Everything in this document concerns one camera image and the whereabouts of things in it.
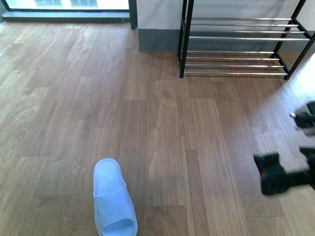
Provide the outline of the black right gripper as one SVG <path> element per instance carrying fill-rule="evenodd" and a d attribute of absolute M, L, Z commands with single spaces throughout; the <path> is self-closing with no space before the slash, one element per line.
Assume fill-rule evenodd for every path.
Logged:
<path fill-rule="evenodd" d="M 306 136 L 315 134 L 315 102 L 306 105 L 290 114 L 298 128 Z M 300 152 L 306 157 L 308 169 L 298 172 L 286 172 L 280 164 L 279 153 L 254 155 L 253 159 L 260 174 L 261 192 L 271 196 L 286 192 L 288 189 L 301 185 L 315 187 L 315 149 L 313 147 L 300 147 Z"/>

